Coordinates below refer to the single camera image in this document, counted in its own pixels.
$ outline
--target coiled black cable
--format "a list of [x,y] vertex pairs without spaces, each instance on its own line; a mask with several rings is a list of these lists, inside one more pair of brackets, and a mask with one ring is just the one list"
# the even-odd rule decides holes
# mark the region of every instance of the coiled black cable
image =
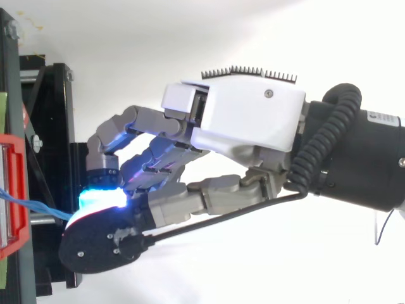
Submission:
[[331,88],[322,102],[335,105],[328,120],[302,147],[290,166],[284,188],[308,195],[315,170],[350,129],[361,106],[361,92],[352,84]]

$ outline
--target metal rod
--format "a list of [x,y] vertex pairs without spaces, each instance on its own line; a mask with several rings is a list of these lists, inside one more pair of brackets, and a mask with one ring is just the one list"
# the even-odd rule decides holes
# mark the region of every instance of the metal rod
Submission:
[[22,84],[34,84],[37,81],[37,77],[21,77]]
[[31,225],[55,224],[55,218],[48,214],[31,213]]
[[37,81],[39,70],[20,71],[22,84],[33,84]]

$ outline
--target blue cable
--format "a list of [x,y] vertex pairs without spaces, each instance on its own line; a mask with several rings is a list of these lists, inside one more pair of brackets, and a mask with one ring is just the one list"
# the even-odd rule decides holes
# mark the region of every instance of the blue cable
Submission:
[[12,201],[35,212],[46,213],[62,220],[70,220],[70,218],[72,217],[72,214],[50,208],[44,203],[41,203],[40,201],[30,201],[14,198],[10,194],[8,194],[4,189],[1,188],[0,188],[0,198],[6,201]]

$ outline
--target silver bolt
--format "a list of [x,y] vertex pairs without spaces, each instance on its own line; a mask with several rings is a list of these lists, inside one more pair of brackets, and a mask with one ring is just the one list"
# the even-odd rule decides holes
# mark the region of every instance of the silver bolt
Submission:
[[67,79],[69,82],[72,82],[72,81],[75,80],[75,74],[73,74],[73,71],[72,71],[72,70],[69,70],[69,71],[66,72],[66,79]]
[[32,149],[34,149],[35,153],[38,153],[41,150],[41,147],[44,145],[44,143],[39,139],[39,136],[37,134],[32,136],[31,144]]
[[16,20],[10,20],[7,22],[4,31],[6,35],[13,40],[21,38],[21,26]]
[[266,98],[272,98],[273,97],[273,91],[272,90],[266,90],[265,91],[265,97]]

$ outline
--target glowing blue light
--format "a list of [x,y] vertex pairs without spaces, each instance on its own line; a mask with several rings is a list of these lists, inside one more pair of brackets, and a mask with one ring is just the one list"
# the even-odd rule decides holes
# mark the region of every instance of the glowing blue light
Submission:
[[106,208],[114,206],[125,207],[127,205],[127,195],[121,188],[114,190],[90,189],[80,193],[78,197],[80,209],[93,204],[102,205]]
[[121,188],[114,190],[85,190],[78,197],[78,205],[79,211],[73,214],[65,229],[86,215],[111,207],[125,207],[127,205],[127,195]]

